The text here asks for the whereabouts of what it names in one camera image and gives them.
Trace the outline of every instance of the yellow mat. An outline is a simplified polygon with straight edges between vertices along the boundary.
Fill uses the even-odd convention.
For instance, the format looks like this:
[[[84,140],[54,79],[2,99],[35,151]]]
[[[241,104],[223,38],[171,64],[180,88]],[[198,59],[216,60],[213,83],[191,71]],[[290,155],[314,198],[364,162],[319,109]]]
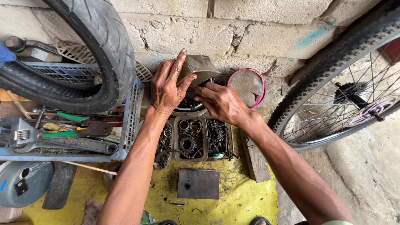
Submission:
[[[242,149],[238,130],[234,129],[235,149]],[[89,164],[105,168],[108,163]],[[215,169],[220,172],[220,199],[179,199],[176,197],[180,168]],[[266,217],[277,225],[277,192],[272,180],[256,183],[249,178],[245,158],[232,162],[177,163],[174,159],[166,170],[153,173],[145,210],[156,221],[172,219],[178,225],[239,224],[247,225],[257,217]],[[85,202],[92,198],[104,202],[107,195],[102,184],[102,173],[78,168],[66,206],[61,210],[44,210],[44,196],[27,206],[18,221],[32,221],[34,225],[80,225]]]

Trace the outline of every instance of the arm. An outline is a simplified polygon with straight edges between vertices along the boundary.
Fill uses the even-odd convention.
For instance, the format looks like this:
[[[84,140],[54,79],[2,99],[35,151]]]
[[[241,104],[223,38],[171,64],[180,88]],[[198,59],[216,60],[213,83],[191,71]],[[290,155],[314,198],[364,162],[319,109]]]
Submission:
[[[214,118],[243,129],[257,144],[276,178],[311,225],[332,220],[352,223],[350,212],[339,196],[288,144],[250,110],[231,87],[208,82],[196,87],[196,100]]]
[[[176,87],[176,79],[186,58],[182,49],[176,62],[160,63],[151,82],[152,104],[147,108],[142,128],[100,211],[97,224],[139,224],[149,190],[158,139],[165,122],[186,94],[192,74]]]

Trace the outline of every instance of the bicycle tire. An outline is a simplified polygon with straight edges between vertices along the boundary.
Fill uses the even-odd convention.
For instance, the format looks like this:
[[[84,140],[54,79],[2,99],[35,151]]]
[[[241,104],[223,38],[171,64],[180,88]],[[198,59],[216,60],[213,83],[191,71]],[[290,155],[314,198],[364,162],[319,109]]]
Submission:
[[[320,50],[307,61],[306,66],[298,72],[298,74],[305,75],[279,103],[268,121],[268,126],[280,138],[284,139],[285,126],[308,98],[352,63],[377,49],[380,44],[393,40],[399,35],[400,2],[395,0],[380,2],[368,14],[351,24],[336,41]],[[400,102],[383,112],[382,116],[388,116],[398,110],[399,107]],[[348,129],[346,132],[332,135],[309,145],[289,144],[297,152],[310,150],[353,134],[376,121],[376,118],[373,118]]]
[[[94,55],[102,84],[59,82],[18,62],[0,67],[0,87],[34,102],[89,114],[117,107],[132,90],[135,57],[128,33],[109,0],[44,0],[79,35]]]

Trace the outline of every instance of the sandal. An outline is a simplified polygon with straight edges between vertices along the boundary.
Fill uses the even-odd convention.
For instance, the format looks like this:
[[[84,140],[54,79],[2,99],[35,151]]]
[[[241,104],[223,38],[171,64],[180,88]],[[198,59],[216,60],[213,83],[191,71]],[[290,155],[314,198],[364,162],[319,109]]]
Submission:
[[[251,222],[250,225],[258,225],[259,222],[264,221],[267,225],[272,225],[266,218],[264,217],[256,217]]]
[[[176,225],[176,223],[173,220],[166,220],[162,222],[160,225]]]

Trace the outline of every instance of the blue crate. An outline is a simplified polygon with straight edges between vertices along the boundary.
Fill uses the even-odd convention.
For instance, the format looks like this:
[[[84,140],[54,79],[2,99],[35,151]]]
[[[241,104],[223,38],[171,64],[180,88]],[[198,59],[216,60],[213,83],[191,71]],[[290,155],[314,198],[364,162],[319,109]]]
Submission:
[[[63,63],[41,63],[41,62],[25,62],[37,70],[57,79],[69,79],[71,83],[93,83],[93,79],[99,71],[96,64],[63,64]],[[0,147],[0,161],[74,161],[74,162],[110,162],[111,160],[125,159],[133,141],[136,138],[140,118],[140,107],[144,92],[144,82],[149,81],[149,77],[141,76],[143,73],[138,72],[135,76],[135,84],[131,93],[126,98],[124,119],[122,124],[121,142],[118,151],[112,155],[99,155],[90,151],[59,151],[55,149],[37,150],[32,153],[15,153],[10,147]]]

